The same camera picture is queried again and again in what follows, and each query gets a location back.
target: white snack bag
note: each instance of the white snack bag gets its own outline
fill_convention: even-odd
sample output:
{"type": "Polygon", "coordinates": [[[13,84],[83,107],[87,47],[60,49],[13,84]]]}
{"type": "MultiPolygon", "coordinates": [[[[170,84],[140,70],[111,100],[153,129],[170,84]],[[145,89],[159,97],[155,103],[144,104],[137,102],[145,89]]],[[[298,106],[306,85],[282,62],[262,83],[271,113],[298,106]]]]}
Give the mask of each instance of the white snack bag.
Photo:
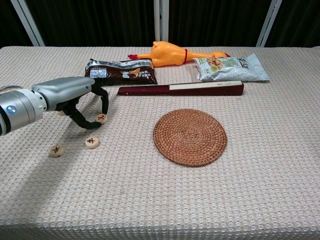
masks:
{"type": "Polygon", "coordinates": [[[256,54],[244,57],[203,57],[193,59],[203,82],[235,81],[270,82],[256,54]]]}

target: table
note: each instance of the table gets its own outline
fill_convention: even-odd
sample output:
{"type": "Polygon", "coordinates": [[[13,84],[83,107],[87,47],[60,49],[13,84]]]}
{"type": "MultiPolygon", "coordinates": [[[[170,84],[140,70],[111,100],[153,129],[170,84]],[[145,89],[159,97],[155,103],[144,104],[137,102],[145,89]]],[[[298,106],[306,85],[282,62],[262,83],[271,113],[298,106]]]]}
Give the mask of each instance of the table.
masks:
{"type": "MultiPolygon", "coordinates": [[[[255,53],[269,83],[245,83],[242,96],[118,96],[97,130],[68,116],[43,119],[0,137],[0,239],[319,239],[320,47],[189,47],[255,53]],[[164,158],[153,127],[173,110],[204,111],[228,142],[212,164],[192,168],[164,158]],[[100,145],[85,147],[96,136],[100,145]],[[55,144],[64,155],[49,156],[55,144]]],[[[84,76],[90,58],[127,60],[149,47],[0,49],[0,86],[30,89],[84,76]]],[[[196,81],[193,62],[155,69],[158,84],[196,81]]],[[[94,121],[99,97],[78,109],[94,121]]]]}

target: rattan coaster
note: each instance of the rattan coaster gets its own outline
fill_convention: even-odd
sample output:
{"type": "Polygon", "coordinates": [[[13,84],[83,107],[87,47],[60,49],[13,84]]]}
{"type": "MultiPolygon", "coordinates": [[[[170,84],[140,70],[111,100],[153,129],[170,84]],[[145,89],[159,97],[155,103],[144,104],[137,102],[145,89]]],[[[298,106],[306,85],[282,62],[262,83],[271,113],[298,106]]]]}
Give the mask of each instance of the rattan coaster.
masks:
{"type": "Polygon", "coordinates": [[[211,115],[194,109],[163,115],[154,126],[153,140],[163,156],[188,167],[211,164],[227,146],[222,125],[211,115]]]}

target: rubber chicken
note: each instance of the rubber chicken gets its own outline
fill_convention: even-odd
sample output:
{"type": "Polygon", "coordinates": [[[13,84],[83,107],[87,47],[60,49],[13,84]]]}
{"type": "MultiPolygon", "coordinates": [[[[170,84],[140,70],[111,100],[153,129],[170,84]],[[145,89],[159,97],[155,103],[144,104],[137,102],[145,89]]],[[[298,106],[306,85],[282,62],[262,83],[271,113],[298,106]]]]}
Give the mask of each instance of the rubber chicken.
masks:
{"type": "Polygon", "coordinates": [[[165,65],[182,65],[193,58],[230,57],[222,51],[200,53],[189,51],[167,41],[154,41],[150,53],[130,54],[130,59],[151,59],[154,67],[165,65]]]}

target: blue button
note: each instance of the blue button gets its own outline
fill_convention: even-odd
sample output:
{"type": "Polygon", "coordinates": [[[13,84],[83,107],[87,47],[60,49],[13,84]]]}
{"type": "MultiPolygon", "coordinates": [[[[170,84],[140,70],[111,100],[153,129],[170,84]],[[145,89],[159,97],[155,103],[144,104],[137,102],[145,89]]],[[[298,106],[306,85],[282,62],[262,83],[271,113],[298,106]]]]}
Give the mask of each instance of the blue button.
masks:
{"type": "Polygon", "coordinates": [[[17,108],[16,108],[15,106],[10,105],[10,106],[7,106],[7,107],[6,107],[6,111],[7,111],[9,114],[14,114],[14,113],[16,113],[17,108]]]}

